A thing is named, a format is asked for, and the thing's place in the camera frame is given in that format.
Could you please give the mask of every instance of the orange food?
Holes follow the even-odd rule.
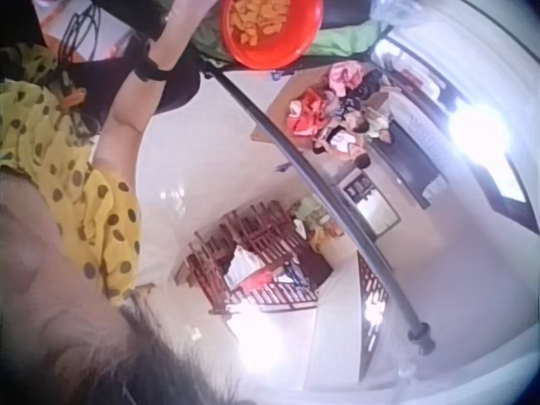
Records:
[[[263,36],[281,32],[291,0],[236,0],[229,24],[242,45],[256,46]]]

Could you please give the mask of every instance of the red cloth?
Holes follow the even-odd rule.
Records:
[[[246,294],[249,292],[260,289],[261,287],[264,287],[265,285],[271,283],[273,281],[273,270],[271,269],[264,269],[260,271],[259,273],[253,274],[251,277],[249,277],[246,281],[244,281],[241,285],[242,289]]]
[[[307,89],[299,100],[290,103],[287,128],[298,137],[314,137],[324,128],[326,101],[314,90]]]

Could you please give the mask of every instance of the red bowl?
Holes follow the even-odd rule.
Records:
[[[291,0],[287,21],[279,33],[262,37],[256,46],[242,45],[229,23],[234,2],[223,1],[221,34],[230,54],[251,69],[273,70],[289,65],[310,47],[321,28],[322,0]]]

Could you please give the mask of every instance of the black pole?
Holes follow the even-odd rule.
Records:
[[[386,291],[400,308],[409,325],[408,338],[419,346],[423,355],[430,354],[435,349],[435,342],[431,339],[429,325],[419,320],[413,306],[403,293],[401,287],[392,275],[386,260],[368,238],[364,230],[351,216],[347,207],[336,196],[334,191],[323,180],[321,175],[313,168],[307,159],[287,139],[278,127],[262,112],[236,85],[220,72],[211,63],[205,63],[204,71],[214,77],[230,93],[230,95],[246,110],[251,118],[274,141],[276,146],[289,159],[290,163],[300,173],[311,189],[324,202],[332,216],[341,224],[343,230],[356,242],[358,250],[366,260],[371,270],[384,285]]]

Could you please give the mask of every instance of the black wristband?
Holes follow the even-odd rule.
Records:
[[[170,76],[170,70],[159,70],[158,64],[150,59],[148,54],[149,47],[137,61],[133,72],[144,82],[153,80],[154,82],[165,82]]]

